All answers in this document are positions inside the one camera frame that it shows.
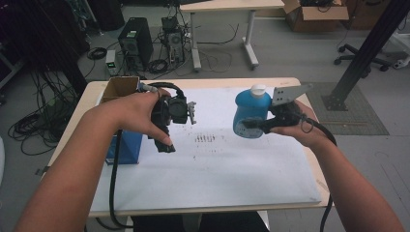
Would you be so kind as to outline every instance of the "white paper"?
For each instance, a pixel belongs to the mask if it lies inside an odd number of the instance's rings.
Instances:
[[[197,124],[171,123],[171,154],[158,153],[154,140],[143,137],[139,164],[119,166],[115,210],[320,202],[306,154],[294,138],[271,133],[246,139],[233,132],[235,97],[243,90],[184,90],[196,102]],[[103,168],[92,212],[109,209],[111,168]]]

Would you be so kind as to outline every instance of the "gray carpet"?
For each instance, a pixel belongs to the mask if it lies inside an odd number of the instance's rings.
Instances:
[[[339,135],[389,135],[360,88],[355,86],[346,101],[347,111],[327,110],[322,96],[329,96],[337,85],[334,82],[315,82],[307,97],[317,119],[331,133]]]

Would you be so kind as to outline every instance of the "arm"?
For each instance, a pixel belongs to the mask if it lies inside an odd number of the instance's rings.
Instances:
[[[309,118],[316,119],[310,108],[298,105]],[[295,137],[316,155],[346,231],[404,231],[383,196],[322,131],[304,133],[299,125],[271,132]]]
[[[167,145],[151,122],[158,93],[133,94],[87,111],[44,175],[15,231],[82,231],[112,135],[119,129],[146,133]]]

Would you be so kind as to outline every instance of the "white table surface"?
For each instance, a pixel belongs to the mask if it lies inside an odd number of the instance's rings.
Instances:
[[[254,83],[268,86],[299,85],[296,78],[230,78],[179,79],[170,81],[186,92],[188,101],[197,102],[197,125],[170,126],[170,134],[177,149],[173,154],[159,154],[152,140],[144,141],[140,164],[119,169],[115,208],[118,215],[150,215],[243,210],[325,207],[329,191],[317,160],[311,150],[303,148],[292,138],[268,134],[260,139],[244,139],[231,129],[234,110],[223,104],[218,96],[235,96]],[[49,165],[55,161],[67,143],[82,114],[93,107],[107,81],[92,82],[87,86]],[[211,93],[213,105],[207,105],[200,90]],[[230,104],[233,100],[225,98]],[[309,105],[305,95],[298,100]],[[214,109],[224,114],[223,124],[210,127],[209,115]],[[303,167],[289,170],[288,165]],[[98,186],[90,217],[108,215],[108,188],[111,167],[105,166]],[[298,178],[305,178],[302,183]],[[287,188],[287,202],[280,200],[281,188]],[[302,189],[310,189],[308,194]]]

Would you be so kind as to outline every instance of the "spray bottle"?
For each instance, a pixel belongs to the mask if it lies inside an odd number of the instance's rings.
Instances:
[[[244,120],[264,121],[268,117],[268,108],[272,102],[266,93],[266,85],[254,84],[236,96],[235,103],[238,105],[233,120],[233,131],[244,138],[258,138],[262,136],[261,129],[248,129],[242,123]]]

